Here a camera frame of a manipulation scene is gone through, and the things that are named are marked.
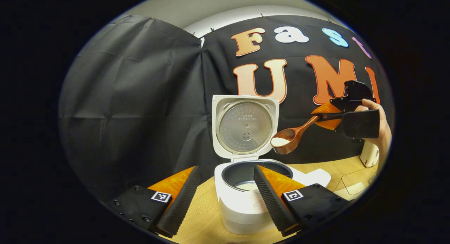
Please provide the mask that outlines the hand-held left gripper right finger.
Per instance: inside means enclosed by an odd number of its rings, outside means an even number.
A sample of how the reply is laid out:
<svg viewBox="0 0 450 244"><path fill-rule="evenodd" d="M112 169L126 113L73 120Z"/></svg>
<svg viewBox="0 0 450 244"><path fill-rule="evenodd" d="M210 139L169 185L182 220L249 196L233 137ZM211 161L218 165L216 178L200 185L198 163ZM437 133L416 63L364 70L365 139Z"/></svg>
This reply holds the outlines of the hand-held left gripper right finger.
<svg viewBox="0 0 450 244"><path fill-rule="evenodd" d="M286 237L321 227L348 206L348 200L321 184L304 185L257 165L254 181L277 230Z"/></svg>

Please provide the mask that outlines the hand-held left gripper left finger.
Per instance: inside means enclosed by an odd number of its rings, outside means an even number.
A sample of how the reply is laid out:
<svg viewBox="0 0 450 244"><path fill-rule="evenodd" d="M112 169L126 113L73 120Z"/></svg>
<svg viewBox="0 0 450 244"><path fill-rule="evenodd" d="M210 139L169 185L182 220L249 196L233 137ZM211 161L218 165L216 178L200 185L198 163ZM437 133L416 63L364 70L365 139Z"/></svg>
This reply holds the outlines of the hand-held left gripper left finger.
<svg viewBox="0 0 450 244"><path fill-rule="evenodd" d="M138 228L172 238L199 184L200 169L193 166L148 187L135 185L108 201L107 207Z"/></svg>

